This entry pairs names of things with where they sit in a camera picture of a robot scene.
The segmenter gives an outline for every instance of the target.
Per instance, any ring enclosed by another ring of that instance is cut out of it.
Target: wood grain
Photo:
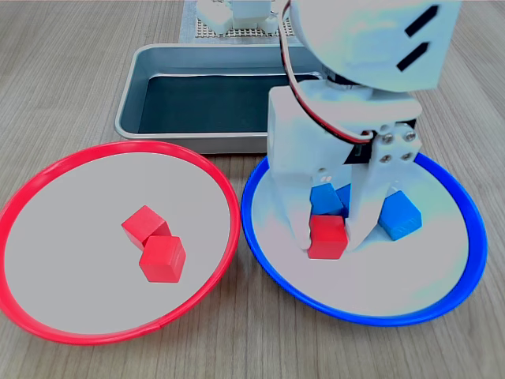
[[[133,52],[178,40],[180,2],[0,2],[0,204],[72,152],[118,140]],[[467,188],[488,231],[486,273],[455,311],[409,328],[366,328],[280,289],[243,239],[223,281],[183,318],[109,346],[39,340],[0,315],[0,377],[505,377],[505,5],[465,2],[436,91],[424,152]],[[259,157],[212,160],[238,195]]]

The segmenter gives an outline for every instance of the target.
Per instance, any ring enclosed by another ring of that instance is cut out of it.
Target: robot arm
[[[345,226],[347,249],[354,250],[377,225],[384,200],[421,148],[405,123],[419,116],[421,105],[406,92],[437,86],[461,3],[291,0],[285,5],[295,34],[324,65],[327,80],[296,83],[279,28],[290,89],[270,94],[271,177],[298,245],[308,249],[309,198],[321,185],[319,173],[338,177],[345,164],[355,163]],[[351,159],[361,150],[368,155]]]

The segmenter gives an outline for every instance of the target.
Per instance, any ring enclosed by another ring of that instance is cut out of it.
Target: wire
[[[287,42],[287,34],[284,30],[284,15],[286,11],[289,9],[291,4],[291,0],[286,0],[286,4],[282,9],[282,12],[278,14],[279,21],[279,40],[281,45],[281,57],[282,57],[282,65],[284,66],[284,70],[286,71],[286,75],[290,82],[291,90],[293,91],[294,97],[300,104],[301,108],[305,111],[305,113],[319,126],[321,126],[324,130],[331,133],[333,136],[337,137],[339,140],[345,141],[350,144],[367,144],[373,139],[373,133],[366,131],[363,132],[362,135],[352,133],[347,129],[343,129],[339,126],[333,126],[329,122],[325,121],[318,114],[316,114],[312,109],[310,109],[309,105],[307,105],[307,99],[297,82],[296,77],[294,76],[293,66],[291,65],[290,60],[290,52]]]

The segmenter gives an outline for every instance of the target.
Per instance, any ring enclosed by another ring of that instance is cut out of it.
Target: blue cube
[[[398,241],[421,228],[421,212],[402,191],[398,191],[386,198],[379,225],[393,241]]]
[[[349,206],[350,206],[350,184],[342,188],[337,189],[337,196],[342,202],[342,216],[344,219],[349,217]]]
[[[310,202],[312,203],[312,214],[316,216],[339,216],[343,210],[342,202],[340,202],[331,183],[313,187],[310,193]]]

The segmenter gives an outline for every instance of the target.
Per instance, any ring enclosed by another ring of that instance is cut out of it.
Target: metal tray
[[[301,79],[307,76],[321,78],[319,61],[302,45],[290,46],[290,55],[294,72]],[[133,56],[115,129],[130,140],[167,141],[200,154],[265,153],[267,88],[264,86],[276,82],[269,79],[275,77],[285,80],[279,45],[147,45]],[[188,85],[181,85],[186,78]],[[220,84],[228,81],[235,86],[240,80],[241,91],[234,89],[233,85],[216,85],[212,78],[217,78]],[[153,85],[160,81],[163,86]],[[254,92],[260,97],[259,106],[255,107],[257,114],[251,112],[251,107],[255,106],[251,104],[251,98],[230,103],[235,94],[233,91],[240,98],[246,92],[253,92],[254,88],[247,88],[247,85],[256,88],[261,81],[264,82],[262,89]],[[208,95],[190,97],[186,88],[192,85],[199,85]],[[214,118],[205,118],[207,115],[214,115]],[[251,129],[251,122],[259,125]]]

